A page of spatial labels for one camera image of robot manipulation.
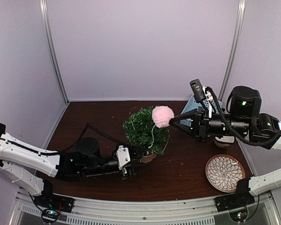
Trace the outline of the burlap tree pot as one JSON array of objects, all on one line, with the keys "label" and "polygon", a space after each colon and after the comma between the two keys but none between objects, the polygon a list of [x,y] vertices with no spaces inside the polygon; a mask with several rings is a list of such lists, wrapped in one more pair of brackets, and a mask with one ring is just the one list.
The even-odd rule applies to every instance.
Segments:
[{"label": "burlap tree pot", "polygon": [[145,154],[141,157],[140,162],[142,163],[150,163],[153,159],[156,158],[156,154],[151,151],[146,151]]}]

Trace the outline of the pink pompom ornament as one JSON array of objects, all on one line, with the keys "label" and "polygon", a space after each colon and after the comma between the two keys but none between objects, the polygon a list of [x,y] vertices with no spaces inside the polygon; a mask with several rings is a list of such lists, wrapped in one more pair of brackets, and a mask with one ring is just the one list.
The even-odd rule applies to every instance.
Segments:
[{"label": "pink pompom ornament", "polygon": [[175,117],[174,112],[171,108],[168,106],[156,106],[152,110],[152,120],[154,122],[154,125],[151,129],[151,135],[152,135],[152,142],[151,145],[148,147],[151,149],[154,144],[154,128],[167,128],[170,125],[170,120]]}]

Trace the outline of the small green christmas tree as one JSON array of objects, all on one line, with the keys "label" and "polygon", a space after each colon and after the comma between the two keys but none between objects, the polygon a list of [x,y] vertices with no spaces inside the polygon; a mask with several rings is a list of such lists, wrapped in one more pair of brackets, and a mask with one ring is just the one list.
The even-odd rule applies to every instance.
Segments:
[{"label": "small green christmas tree", "polygon": [[152,142],[151,129],[154,125],[152,110],[154,108],[154,106],[150,106],[131,113],[129,118],[123,123],[123,129],[127,140],[132,145],[157,155],[163,155],[170,140],[170,133],[167,127],[154,128],[155,141],[153,147],[151,149],[148,148]]}]

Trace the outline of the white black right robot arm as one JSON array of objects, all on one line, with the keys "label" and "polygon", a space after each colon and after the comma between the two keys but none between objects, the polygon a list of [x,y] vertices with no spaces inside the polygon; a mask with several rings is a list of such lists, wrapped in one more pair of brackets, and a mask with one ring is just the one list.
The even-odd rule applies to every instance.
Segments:
[{"label": "white black right robot arm", "polygon": [[241,142],[265,149],[281,150],[281,121],[260,113],[261,96],[257,90],[246,86],[236,86],[228,99],[230,109],[224,113],[218,99],[210,87],[195,85],[195,101],[204,105],[170,119],[169,124],[181,130],[198,142],[208,137],[233,136]]}]

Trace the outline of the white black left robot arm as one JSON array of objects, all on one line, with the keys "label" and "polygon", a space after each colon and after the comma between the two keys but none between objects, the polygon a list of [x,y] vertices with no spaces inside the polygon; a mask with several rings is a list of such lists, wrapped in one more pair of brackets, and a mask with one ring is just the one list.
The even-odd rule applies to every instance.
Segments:
[{"label": "white black left robot arm", "polygon": [[[84,137],[88,129],[116,143],[110,157],[101,156],[97,139]],[[0,123],[0,172],[32,196],[39,196],[47,208],[58,204],[57,196],[52,193],[52,184],[34,176],[27,168],[65,182],[80,182],[87,177],[113,173],[121,173],[121,177],[126,179],[136,174],[137,169],[132,164],[140,162],[145,154],[146,150],[112,138],[89,123],[73,144],[60,151],[20,141],[7,133],[6,125]]]}]

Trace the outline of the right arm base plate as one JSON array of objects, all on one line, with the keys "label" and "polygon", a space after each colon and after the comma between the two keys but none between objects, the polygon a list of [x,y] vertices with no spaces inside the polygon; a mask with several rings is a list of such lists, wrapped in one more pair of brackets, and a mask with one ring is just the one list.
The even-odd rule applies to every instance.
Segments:
[{"label": "right arm base plate", "polygon": [[255,203],[255,198],[250,193],[230,194],[214,199],[218,212],[233,210]]}]

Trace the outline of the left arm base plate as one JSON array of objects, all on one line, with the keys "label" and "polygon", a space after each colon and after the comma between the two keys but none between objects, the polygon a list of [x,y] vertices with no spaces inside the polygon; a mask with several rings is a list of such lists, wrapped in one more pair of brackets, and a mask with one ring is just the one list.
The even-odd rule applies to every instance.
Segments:
[{"label": "left arm base plate", "polygon": [[54,209],[61,212],[71,213],[74,206],[74,199],[61,195],[45,195],[34,197],[34,203],[44,208]]}]

